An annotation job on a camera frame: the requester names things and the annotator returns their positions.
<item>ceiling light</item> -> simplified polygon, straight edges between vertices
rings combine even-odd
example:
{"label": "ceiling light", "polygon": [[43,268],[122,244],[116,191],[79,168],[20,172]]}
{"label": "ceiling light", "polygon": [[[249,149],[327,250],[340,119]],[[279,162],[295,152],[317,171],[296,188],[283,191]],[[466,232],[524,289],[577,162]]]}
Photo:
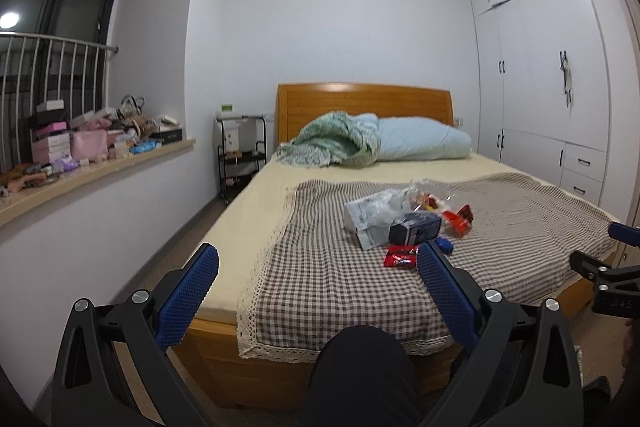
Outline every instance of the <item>ceiling light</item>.
{"label": "ceiling light", "polygon": [[0,17],[0,28],[3,30],[8,30],[17,25],[20,20],[20,16],[15,12],[7,12],[2,17]]}

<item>window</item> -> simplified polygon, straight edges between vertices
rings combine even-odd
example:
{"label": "window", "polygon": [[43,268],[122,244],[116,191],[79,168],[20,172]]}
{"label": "window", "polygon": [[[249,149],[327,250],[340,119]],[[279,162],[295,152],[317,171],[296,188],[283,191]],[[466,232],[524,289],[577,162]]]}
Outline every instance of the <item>window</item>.
{"label": "window", "polygon": [[65,100],[69,119],[104,105],[113,0],[0,0],[0,171],[31,159],[27,119]]}

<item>wooden headboard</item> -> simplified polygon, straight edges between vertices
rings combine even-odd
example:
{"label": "wooden headboard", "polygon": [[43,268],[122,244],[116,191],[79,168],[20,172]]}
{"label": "wooden headboard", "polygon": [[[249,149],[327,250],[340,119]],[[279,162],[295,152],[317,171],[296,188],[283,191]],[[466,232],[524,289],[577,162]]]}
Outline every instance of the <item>wooden headboard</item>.
{"label": "wooden headboard", "polygon": [[383,84],[280,84],[278,142],[294,139],[310,121],[329,111],[372,112],[380,118],[426,116],[453,125],[451,93],[423,87]]}

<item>closet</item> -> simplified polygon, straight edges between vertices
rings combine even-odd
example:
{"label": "closet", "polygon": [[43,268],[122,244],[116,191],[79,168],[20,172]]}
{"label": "closet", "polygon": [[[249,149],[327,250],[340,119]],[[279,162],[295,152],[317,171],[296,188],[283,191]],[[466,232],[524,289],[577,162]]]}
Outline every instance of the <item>closet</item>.
{"label": "closet", "polygon": [[472,0],[478,152],[598,203],[609,85],[591,0]]}

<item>green blanket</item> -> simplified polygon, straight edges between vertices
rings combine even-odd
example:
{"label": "green blanket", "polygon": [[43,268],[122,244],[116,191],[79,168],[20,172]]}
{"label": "green blanket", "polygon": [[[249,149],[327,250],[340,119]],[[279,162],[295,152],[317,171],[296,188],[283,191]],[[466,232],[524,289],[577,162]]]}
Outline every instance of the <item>green blanket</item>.
{"label": "green blanket", "polygon": [[300,134],[282,144],[277,155],[289,165],[326,167],[339,163],[366,167],[378,158],[380,135],[372,122],[362,122],[343,111],[330,112],[306,124]]}

